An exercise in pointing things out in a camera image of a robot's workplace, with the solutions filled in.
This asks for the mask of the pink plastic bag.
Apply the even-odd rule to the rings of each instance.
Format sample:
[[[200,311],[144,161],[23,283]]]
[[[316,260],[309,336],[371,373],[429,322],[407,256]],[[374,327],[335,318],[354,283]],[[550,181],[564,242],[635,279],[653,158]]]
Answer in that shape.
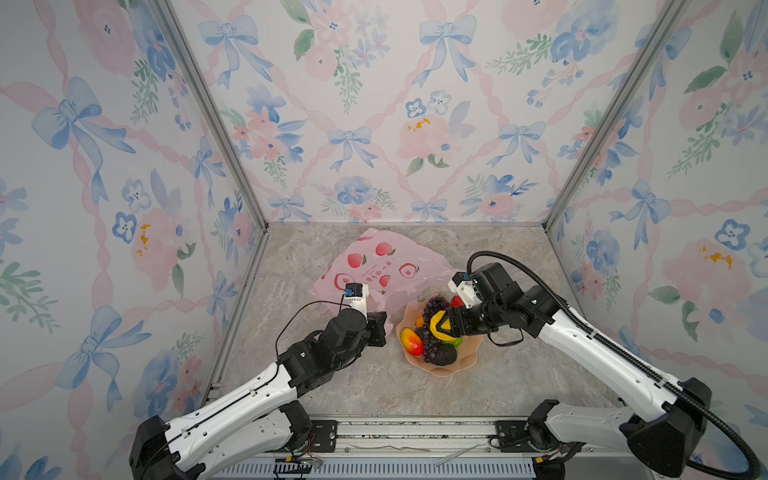
[[[330,264],[312,286],[318,300],[339,299],[348,283],[369,288],[367,307],[387,313],[385,331],[397,312],[432,287],[445,287],[457,270],[441,254],[391,231],[370,228]]]

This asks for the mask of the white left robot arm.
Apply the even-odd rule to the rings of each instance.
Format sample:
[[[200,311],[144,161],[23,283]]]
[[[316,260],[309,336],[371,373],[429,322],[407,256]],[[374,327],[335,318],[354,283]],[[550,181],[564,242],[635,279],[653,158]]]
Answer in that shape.
[[[209,479],[260,453],[305,448],[312,422],[300,397],[365,348],[384,346],[386,319],[384,312],[346,308],[238,389],[173,420],[144,421],[129,455],[133,478]]]

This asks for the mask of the yellow lemon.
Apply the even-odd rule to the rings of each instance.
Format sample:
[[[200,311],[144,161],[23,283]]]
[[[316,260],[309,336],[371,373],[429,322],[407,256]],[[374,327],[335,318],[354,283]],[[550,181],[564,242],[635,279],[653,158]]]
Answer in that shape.
[[[454,335],[447,310],[438,311],[431,317],[429,331],[442,343],[450,344],[455,347],[458,347],[462,343],[462,338]]]

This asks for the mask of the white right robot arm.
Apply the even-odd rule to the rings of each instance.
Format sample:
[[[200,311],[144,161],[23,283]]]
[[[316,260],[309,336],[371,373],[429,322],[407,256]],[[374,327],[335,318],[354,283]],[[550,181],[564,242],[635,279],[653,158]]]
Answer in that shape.
[[[557,294],[541,285],[522,290],[498,263],[449,283],[461,303],[426,320],[437,337],[490,336],[519,330],[558,349],[608,386],[624,405],[588,408],[544,400],[529,415],[523,441],[540,452],[594,444],[633,454],[652,471],[678,477],[707,421],[665,388],[668,375],[603,336]]]

